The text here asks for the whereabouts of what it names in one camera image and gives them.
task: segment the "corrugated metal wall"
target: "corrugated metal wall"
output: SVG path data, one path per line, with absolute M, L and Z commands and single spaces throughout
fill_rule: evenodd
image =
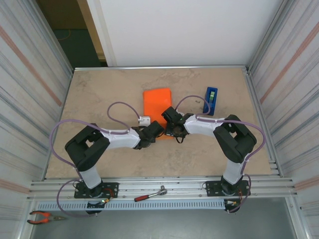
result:
M 319 238 L 319 1 L 297 0 L 252 70 L 285 176 Z
M 0 238 L 14 236 L 72 77 L 32 1 L 0 2 Z

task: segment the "orange sponge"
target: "orange sponge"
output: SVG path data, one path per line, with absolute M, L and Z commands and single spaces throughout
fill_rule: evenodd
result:
M 171 92 L 169 88 L 160 88 L 143 92 L 144 115 L 151 118 L 151 122 L 157 121 L 163 128 L 166 128 L 166 120 L 162 113 L 171 106 Z M 171 138 L 163 135 L 160 138 Z

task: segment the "robotic arm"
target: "robotic arm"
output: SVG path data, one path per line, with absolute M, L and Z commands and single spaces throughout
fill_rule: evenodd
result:
M 139 126 L 127 130 L 98 131 L 86 126 L 65 145 L 65 150 L 79 171 L 88 189 L 90 196 L 97 197 L 102 190 L 102 179 L 97 172 L 96 163 L 105 150 L 128 147 L 142 149 L 151 143 L 164 131 L 164 128 L 154 121 L 148 126 Z
M 225 119 L 197 117 L 194 114 L 185 115 L 169 107 L 162 116 L 167 121 L 165 134 L 176 138 L 182 143 L 186 135 L 198 133 L 216 137 L 225 156 L 228 158 L 226 171 L 221 178 L 221 186 L 225 195 L 233 195 L 243 178 L 242 172 L 246 157 L 252 152 L 256 138 L 243 124 L 220 122 L 223 120 L 240 121 L 235 115 Z

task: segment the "marble-patterned surface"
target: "marble-patterned surface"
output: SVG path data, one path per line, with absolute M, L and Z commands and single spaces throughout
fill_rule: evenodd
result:
M 143 91 L 162 87 L 170 87 L 173 106 L 187 95 L 204 96 L 207 87 L 217 87 L 214 118 L 234 114 L 242 121 L 258 124 L 240 68 L 75 71 L 62 119 L 79 119 L 103 128 L 124 129 L 107 117 L 107 107 L 114 101 L 124 101 L 143 115 Z M 184 113 L 200 113 L 202 107 L 202 100 L 189 98 L 178 109 Z M 115 105 L 110 114 L 131 126 L 138 125 L 135 114 L 126 106 Z M 69 160 L 64 145 L 83 127 L 78 123 L 60 126 L 54 145 L 58 154 Z M 256 130 L 252 129 L 252 132 L 258 146 L 262 137 Z M 226 157 L 214 138 L 188 135 L 183 144 L 166 139 L 142 150 L 106 151 L 97 168 L 102 177 L 221 175 L 226 168 Z M 250 160 L 245 172 L 271 173 L 265 148 Z M 75 170 L 51 157 L 46 177 L 73 176 L 76 176 Z

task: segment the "aluminum frame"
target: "aluminum frame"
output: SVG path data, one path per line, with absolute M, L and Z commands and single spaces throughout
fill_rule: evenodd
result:
M 296 210 L 297 192 L 291 178 L 284 178 L 281 175 L 280 165 L 277 164 L 277 154 L 273 142 L 269 135 L 267 125 L 252 84 L 251 78 L 247 73 L 247 69 L 243 65 L 234 66 L 159 66 L 159 67 L 109 67 L 109 68 L 76 68 L 75 71 L 86 70 L 119 70 L 119 69 L 173 69 L 173 68 L 242 68 L 243 75 L 246 79 L 247 87 L 253 102 L 256 114 L 262 129 L 266 133 L 269 143 L 267 143 L 267 151 L 269 155 L 269 163 L 272 170 L 270 175 L 252 175 L 252 189 L 250 198 L 275 198 L 285 197 L 287 206 L 292 218 L 296 235 L 298 239 L 309 238 L 307 228 L 305 228 L 304 218 L 300 211 Z M 67 178 L 46 179 L 42 182 L 33 182 L 30 189 L 30 194 L 26 202 L 26 210 L 23 218 L 27 218 L 30 211 L 36 210 L 39 202 L 54 201 L 56 194 Z M 153 193 L 158 191 L 160 185 L 165 185 L 168 189 L 167 195 L 164 197 L 150 198 L 149 200 L 181 200 L 192 199 L 202 200 L 209 199 L 206 195 L 206 190 L 202 184 L 206 181 L 220 180 L 220 176 L 215 177 L 152 177 L 152 178 L 105 178 L 108 182 L 119 182 L 119 197 L 114 200 L 132 200 L 134 197 Z M 81 201 L 82 199 L 74 199 L 74 188 L 72 185 L 65 186 L 65 189 L 60 194 L 60 201 Z M 226 199 L 230 197 L 213 197 L 212 199 Z M 18 237 L 29 238 L 32 231 L 32 225 L 21 223 L 17 230 Z

